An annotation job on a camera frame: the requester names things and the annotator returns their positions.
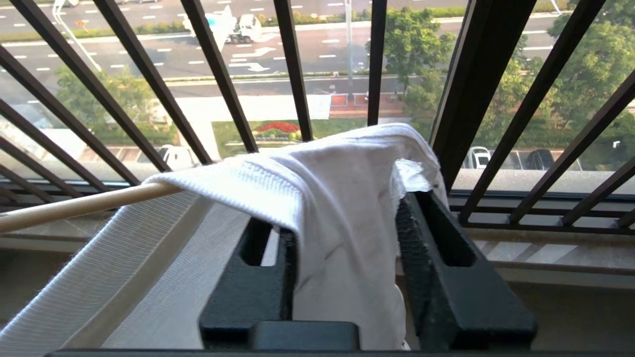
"street lamp pole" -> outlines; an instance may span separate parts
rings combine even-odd
[[[66,23],[62,20],[62,16],[60,15],[60,12],[62,10],[62,6],[64,5],[64,2],[66,2],[66,0],[55,0],[55,2],[53,3],[53,18],[55,19],[55,21],[57,21],[60,25],[62,25],[62,27],[66,30],[66,33],[69,35],[70,39],[75,42],[77,44],[77,46],[79,47],[79,49],[86,55],[86,57],[88,57],[88,60],[90,61],[90,63],[93,64],[93,66],[95,66],[95,69],[98,72],[102,71],[102,67],[100,65],[97,64],[97,62],[95,62],[95,60],[93,59],[93,57],[91,57],[88,52],[86,51],[86,48],[84,48],[84,45],[82,45],[78,40],[77,37],[75,37],[75,34],[73,33],[73,31],[68,27],[68,25],[66,25]]]
[[[352,30],[352,0],[344,0],[346,7],[346,43],[349,48],[349,100],[354,100],[353,97],[353,30]]]

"railing bar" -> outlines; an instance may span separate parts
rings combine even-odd
[[[387,0],[373,0],[370,22],[370,64],[368,71],[368,122],[379,123],[379,101],[384,65],[384,34],[386,31]]]
[[[48,193],[44,192],[38,186],[31,184],[29,181],[26,181],[24,178],[9,170],[4,165],[0,165],[0,174],[8,180],[15,182],[16,185],[23,187],[26,191],[29,191],[33,194],[33,196],[41,199],[45,203],[55,202],[53,197],[51,197]]]
[[[635,71],[617,88],[602,108],[584,126],[549,170],[542,175],[538,183],[509,215],[509,222],[517,224],[529,209],[544,195],[547,190],[562,176],[566,169],[602,134],[613,120],[635,98]]]
[[[512,151],[514,145],[516,145],[518,138],[522,135],[540,103],[542,103],[552,84],[558,78],[562,68],[573,54],[573,51],[593,23],[604,3],[605,0],[581,0],[578,3],[549,56],[547,56],[540,72],[536,75],[525,99],[518,107],[518,111],[507,127],[502,139],[500,139],[494,154],[474,186],[472,194],[463,209],[461,209],[458,215],[459,221],[467,222],[470,214],[472,214],[476,205],[483,198],[483,194],[490,186],[496,173],[505,163],[505,159]]]
[[[587,215],[593,207],[630,180],[633,175],[635,175],[635,158],[630,159],[626,164],[622,165],[611,177],[607,178],[598,188],[593,190],[593,192],[567,212],[567,214],[562,217],[562,225],[572,226],[576,220]]]
[[[35,143],[44,148],[51,155],[60,160],[64,165],[68,166],[82,179],[85,179],[90,185],[98,191],[109,191],[110,189],[104,183],[89,172],[82,164],[77,162],[71,155],[49,139],[43,132],[39,131],[33,124],[26,120],[20,113],[11,108],[4,100],[0,99],[0,114],[9,122],[15,125],[23,133],[28,135]]]
[[[71,185],[67,184],[61,178],[57,177],[54,173],[50,172],[49,169],[42,166],[42,164],[38,163],[36,160],[32,159],[28,154],[22,152],[18,147],[11,144],[9,140],[6,140],[4,137],[0,137],[0,147],[10,156],[13,156],[14,159],[23,163],[26,167],[30,168],[36,174],[44,177],[46,180],[51,182],[53,185],[57,186],[68,194],[70,197],[77,198],[83,197],[79,191],[75,190]]]
[[[139,68],[139,71],[144,75],[145,80],[148,82],[166,112],[168,112],[168,115],[170,115],[176,124],[177,128],[181,131],[183,138],[190,146],[192,152],[196,155],[198,160],[204,165],[213,163],[209,154],[205,150],[203,143],[194,132],[194,129],[188,122],[181,108],[178,106],[172,92],[152,63],[152,60],[145,51],[141,41],[139,41],[137,35],[126,20],[126,17],[119,9],[119,5],[117,5],[114,1],[96,1],[95,6],[102,12],[102,15],[114,31],[115,35],[119,38],[119,41],[130,55],[130,58],[132,58],[132,61],[134,61],[137,68]]]
[[[245,149],[247,152],[258,152],[258,145],[256,145],[256,140],[253,138],[249,122],[247,122],[243,107],[236,94],[236,89],[229,77],[225,62],[223,61],[223,57],[221,56],[214,35],[205,17],[203,5],[200,0],[181,0],[181,3],[196,33],[196,37],[201,45],[201,50],[214,75],[218,89],[225,99],[225,104],[227,104],[227,109],[234,120],[234,124],[236,125],[236,129],[243,141]]]
[[[57,31],[34,0],[11,0],[13,6],[22,14],[24,19],[33,26],[37,33],[51,46],[51,49],[71,69],[86,89],[95,96],[112,118],[128,134],[132,141],[143,151],[151,163],[161,171],[170,171],[168,164],[163,161],[152,144],[137,128],[132,119],[126,114],[97,76],[88,68],[81,57],[73,50],[68,41]]]
[[[298,114],[298,122],[300,123],[302,141],[310,141],[313,140],[313,131],[311,129],[311,117],[309,116],[307,92],[304,88],[304,79],[302,77],[302,64],[300,63],[298,40],[295,36],[291,0],[274,0],[274,6],[276,8],[282,46],[284,48],[286,67],[289,72],[295,111]]]
[[[29,93],[38,99],[61,122],[72,130],[88,147],[102,158],[122,179],[138,185],[130,170],[118,160],[51,92],[49,92],[6,48],[0,46],[0,65],[7,70]]]

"wooden dowel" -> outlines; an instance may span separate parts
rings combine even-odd
[[[153,182],[127,189],[4,212],[0,213],[0,232],[17,231],[55,220],[106,211],[111,208],[131,205],[180,191],[180,188],[173,185],[164,182]]]

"white towel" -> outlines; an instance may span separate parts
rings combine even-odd
[[[0,355],[201,348],[197,317],[250,216],[298,236],[294,320],[351,321],[363,349],[400,348],[396,203],[404,187],[433,187],[445,201],[438,162],[413,128],[353,130],[146,180],[156,181],[186,191],[120,209],[0,332]]]

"white truck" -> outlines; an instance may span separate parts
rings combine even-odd
[[[220,13],[206,13],[207,23],[210,26],[219,49],[222,43],[251,43],[262,33],[262,25],[253,14],[245,14],[240,19],[232,16],[229,5]],[[188,18],[183,20],[183,26],[190,31],[192,37],[196,37],[192,23]]]

